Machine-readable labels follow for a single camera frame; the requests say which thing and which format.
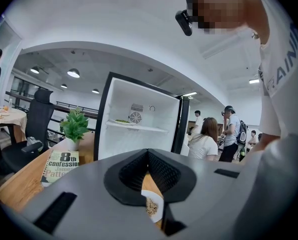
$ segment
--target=wooden table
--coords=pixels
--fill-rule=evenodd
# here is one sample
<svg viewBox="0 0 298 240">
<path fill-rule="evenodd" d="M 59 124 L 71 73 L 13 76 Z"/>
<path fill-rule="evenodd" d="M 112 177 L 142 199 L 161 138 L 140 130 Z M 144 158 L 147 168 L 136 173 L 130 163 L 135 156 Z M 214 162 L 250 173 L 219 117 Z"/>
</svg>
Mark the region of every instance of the wooden table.
<svg viewBox="0 0 298 240">
<path fill-rule="evenodd" d="M 94 161 L 95 134 L 87 132 L 83 138 L 84 140 L 81 140 L 79 145 L 80 165 L 92 163 Z M 0 187 L 0 201 L 2 203 L 13 208 L 17 212 L 21 212 L 28 201 L 44 189 L 40 180 L 52 150 L 66 151 L 66 140 L 63 140 L 48 149 L 7 180 Z M 144 177 L 142 189 L 155 192 L 163 198 L 163 195 L 149 174 Z M 156 224 L 160 227 L 161 221 L 158 221 Z"/>
</svg>

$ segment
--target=long hair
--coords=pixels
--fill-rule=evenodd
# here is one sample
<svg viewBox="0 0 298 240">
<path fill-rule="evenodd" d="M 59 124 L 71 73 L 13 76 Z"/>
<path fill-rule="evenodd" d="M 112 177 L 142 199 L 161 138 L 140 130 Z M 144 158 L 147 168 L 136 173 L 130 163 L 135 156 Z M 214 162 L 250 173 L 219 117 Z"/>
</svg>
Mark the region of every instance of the long hair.
<svg viewBox="0 0 298 240">
<path fill-rule="evenodd" d="M 208 117 L 204 120 L 201 134 L 203 136 L 211 137 L 215 143 L 218 142 L 218 123 L 217 120 L 213 117 Z"/>
</svg>

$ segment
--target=book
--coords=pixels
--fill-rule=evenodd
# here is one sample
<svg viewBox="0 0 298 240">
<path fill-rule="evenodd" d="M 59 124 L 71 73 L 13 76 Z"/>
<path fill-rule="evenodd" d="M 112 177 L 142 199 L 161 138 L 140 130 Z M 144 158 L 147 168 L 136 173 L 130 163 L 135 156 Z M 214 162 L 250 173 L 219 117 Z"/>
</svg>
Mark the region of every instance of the book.
<svg viewBox="0 0 298 240">
<path fill-rule="evenodd" d="M 48 187 L 56 180 L 60 179 L 66 173 L 79 166 L 78 151 L 57 151 L 53 150 L 49 155 L 43 173 L 41 176 L 41 184 Z"/>
</svg>

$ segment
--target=man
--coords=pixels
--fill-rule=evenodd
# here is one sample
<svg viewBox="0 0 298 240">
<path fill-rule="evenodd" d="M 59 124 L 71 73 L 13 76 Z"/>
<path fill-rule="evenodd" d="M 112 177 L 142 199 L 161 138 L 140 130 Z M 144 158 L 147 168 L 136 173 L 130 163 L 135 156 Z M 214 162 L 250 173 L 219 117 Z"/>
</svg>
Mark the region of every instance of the man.
<svg viewBox="0 0 298 240">
<path fill-rule="evenodd" d="M 260 141 L 249 156 L 282 135 L 298 134 L 298 29 L 277 0 L 186 0 L 198 27 L 248 27 L 260 39 L 262 111 Z"/>
<path fill-rule="evenodd" d="M 235 109 L 232 106 L 226 106 L 223 112 L 223 131 L 225 135 L 224 146 L 220 156 L 220 162 L 233 161 L 234 155 L 238 150 L 237 137 L 240 131 L 240 120 L 236 115 Z"/>
<path fill-rule="evenodd" d="M 196 110 L 194 112 L 194 115 L 197 117 L 197 119 L 195 120 L 195 125 L 191 131 L 191 136 L 195 137 L 196 135 L 201 134 L 201 130 L 203 128 L 203 119 L 200 116 L 201 112 L 199 110 Z"/>
<path fill-rule="evenodd" d="M 249 152 L 256 144 L 257 144 L 257 138 L 256 138 L 256 131 L 251 131 L 251 139 L 248 141 L 247 145 L 247 152 Z"/>
</svg>

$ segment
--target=refrigerator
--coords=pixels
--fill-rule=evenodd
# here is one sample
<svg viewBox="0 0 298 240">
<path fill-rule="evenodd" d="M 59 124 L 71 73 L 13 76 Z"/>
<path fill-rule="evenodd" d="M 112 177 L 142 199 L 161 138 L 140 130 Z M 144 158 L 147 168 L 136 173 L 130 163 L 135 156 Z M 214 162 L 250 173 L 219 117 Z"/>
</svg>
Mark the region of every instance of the refrigerator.
<svg viewBox="0 0 298 240">
<path fill-rule="evenodd" d="M 188 143 L 189 112 L 188 97 L 110 72 L 98 111 L 93 160 L 138 149 L 180 154 Z"/>
</svg>

